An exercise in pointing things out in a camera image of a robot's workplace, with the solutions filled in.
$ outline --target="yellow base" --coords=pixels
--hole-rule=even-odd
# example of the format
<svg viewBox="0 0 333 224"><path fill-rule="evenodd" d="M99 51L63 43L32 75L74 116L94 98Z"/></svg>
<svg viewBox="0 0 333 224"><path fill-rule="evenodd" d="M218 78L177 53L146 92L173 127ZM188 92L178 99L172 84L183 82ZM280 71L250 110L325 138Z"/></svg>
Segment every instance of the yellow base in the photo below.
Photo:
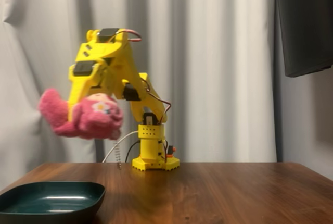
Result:
<svg viewBox="0 0 333 224"><path fill-rule="evenodd" d="M164 160L159 160L158 162L145 162L141 157L132 160L132 166L138 170L145 171L146 169L163 169L172 170L179 167L180 161L175 157L168 158L167 162Z"/></svg>

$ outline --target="robotic arm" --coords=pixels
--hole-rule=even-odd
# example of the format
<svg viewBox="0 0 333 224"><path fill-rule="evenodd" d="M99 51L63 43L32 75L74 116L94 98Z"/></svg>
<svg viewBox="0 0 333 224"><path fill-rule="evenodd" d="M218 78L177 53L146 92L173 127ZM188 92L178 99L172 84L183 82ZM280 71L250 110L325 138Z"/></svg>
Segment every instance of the robotic arm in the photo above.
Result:
<svg viewBox="0 0 333 224"><path fill-rule="evenodd" d="M173 157L175 148L165 148L164 125L167 115L163 100L152 87L147 73L138 73L132 58L129 33L126 29L89 30L87 42L82 43L75 64L69 68L72 88L68 99L68 119L72 120L75 104L96 93L114 94L130 102L139 124L140 157L132 161L139 170L171 170L180 165ZM144 108L151 110L145 113Z"/></svg>

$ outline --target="plush toy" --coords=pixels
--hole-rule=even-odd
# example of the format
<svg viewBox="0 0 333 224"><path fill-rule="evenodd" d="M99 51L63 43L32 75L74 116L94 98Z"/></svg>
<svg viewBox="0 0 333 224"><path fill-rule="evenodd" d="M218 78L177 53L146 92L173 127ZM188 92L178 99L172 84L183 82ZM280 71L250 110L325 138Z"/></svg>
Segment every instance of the plush toy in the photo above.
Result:
<svg viewBox="0 0 333 224"><path fill-rule="evenodd" d="M47 89L40 99L39 110L60 136L111 140L120 136L122 111L106 94L93 94L82 99L73 106L72 120L68 121L67 102L55 89Z"/></svg>

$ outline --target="dark green plate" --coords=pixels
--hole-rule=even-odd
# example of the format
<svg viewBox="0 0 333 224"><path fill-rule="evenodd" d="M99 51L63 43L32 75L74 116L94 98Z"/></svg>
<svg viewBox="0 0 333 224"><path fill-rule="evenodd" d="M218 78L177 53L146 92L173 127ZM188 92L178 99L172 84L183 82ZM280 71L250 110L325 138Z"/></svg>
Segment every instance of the dark green plate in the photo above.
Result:
<svg viewBox="0 0 333 224"><path fill-rule="evenodd" d="M0 223L82 224L94 219L104 186L92 182L36 182L0 195Z"/></svg>

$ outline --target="white curtain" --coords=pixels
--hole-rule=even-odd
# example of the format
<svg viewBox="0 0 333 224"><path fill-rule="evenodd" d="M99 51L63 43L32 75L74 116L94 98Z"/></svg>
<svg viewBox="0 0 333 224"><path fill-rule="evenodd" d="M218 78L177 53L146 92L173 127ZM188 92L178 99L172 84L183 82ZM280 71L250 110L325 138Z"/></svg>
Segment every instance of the white curtain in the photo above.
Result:
<svg viewBox="0 0 333 224"><path fill-rule="evenodd" d="M173 103L166 137L181 161L275 161L274 0L0 0L0 13L0 188L43 162L95 161L93 141L54 136L36 110L47 87L67 98L89 29L142 34L134 58ZM123 134L136 130L120 105Z"/></svg>

